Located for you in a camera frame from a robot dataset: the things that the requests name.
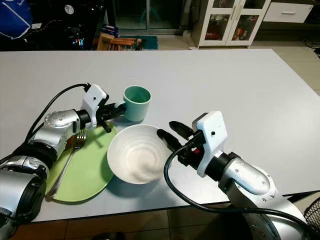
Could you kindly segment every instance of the metal fork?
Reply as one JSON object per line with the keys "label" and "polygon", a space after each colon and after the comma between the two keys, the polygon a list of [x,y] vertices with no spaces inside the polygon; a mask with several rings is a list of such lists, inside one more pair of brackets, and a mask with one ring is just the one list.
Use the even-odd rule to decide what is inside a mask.
{"label": "metal fork", "polygon": [[84,130],[81,130],[78,135],[76,136],[76,139],[75,139],[75,143],[74,143],[74,147],[73,147],[73,150],[68,158],[68,160],[66,161],[63,169],[62,169],[62,172],[59,174],[58,178],[55,180],[53,186],[51,187],[51,189],[47,192],[47,194],[45,195],[45,198],[47,200],[52,200],[57,192],[58,192],[58,189],[60,187],[60,184],[62,182],[62,179],[64,177],[64,174],[68,168],[68,165],[69,163],[71,162],[71,159],[72,157],[74,156],[74,154],[80,150],[86,143],[86,138],[87,138],[87,132],[84,131]]}

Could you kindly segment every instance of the mint green mug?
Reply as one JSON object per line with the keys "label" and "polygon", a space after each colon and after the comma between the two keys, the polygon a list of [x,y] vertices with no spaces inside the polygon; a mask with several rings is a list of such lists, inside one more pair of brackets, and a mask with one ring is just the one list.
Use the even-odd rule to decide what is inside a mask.
{"label": "mint green mug", "polygon": [[123,101],[114,105],[117,108],[124,104],[124,117],[133,122],[142,121],[147,113],[151,93],[142,86],[129,86],[123,92]]}

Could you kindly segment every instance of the table surface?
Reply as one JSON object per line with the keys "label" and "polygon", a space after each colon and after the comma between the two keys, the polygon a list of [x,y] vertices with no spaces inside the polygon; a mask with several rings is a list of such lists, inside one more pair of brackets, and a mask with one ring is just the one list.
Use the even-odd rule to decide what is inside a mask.
{"label": "table surface", "polygon": [[[109,103],[127,86],[146,87],[152,101],[143,123],[170,132],[169,121],[191,126],[202,113],[221,111],[226,153],[263,168],[283,194],[320,190],[320,98],[271,49],[0,52],[0,157],[23,141],[56,93],[86,82],[107,91]],[[83,94],[69,91],[50,111],[79,109]],[[114,123],[118,130],[128,125]],[[170,176],[199,203],[228,201],[216,182],[178,161]],[[185,205],[163,178],[134,185],[114,177],[82,204],[44,200],[35,221]]]}

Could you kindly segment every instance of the cabinet handle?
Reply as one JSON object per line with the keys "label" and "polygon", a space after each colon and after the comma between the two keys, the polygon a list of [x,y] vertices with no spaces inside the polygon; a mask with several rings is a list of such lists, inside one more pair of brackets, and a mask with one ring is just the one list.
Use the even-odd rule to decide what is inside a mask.
{"label": "cabinet handle", "polygon": [[232,14],[231,14],[231,21],[234,19],[234,14],[235,14],[236,8],[237,8],[237,4],[235,4],[235,5],[233,6]]}
{"label": "cabinet handle", "polygon": [[281,12],[281,14],[295,15],[297,13],[294,11],[283,11],[283,12]]}

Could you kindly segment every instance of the drawer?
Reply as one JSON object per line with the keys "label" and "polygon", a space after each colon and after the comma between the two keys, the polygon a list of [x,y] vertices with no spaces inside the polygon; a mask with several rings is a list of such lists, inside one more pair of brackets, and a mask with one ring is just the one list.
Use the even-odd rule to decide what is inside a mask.
{"label": "drawer", "polygon": [[304,23],[313,5],[272,2],[264,22]]}

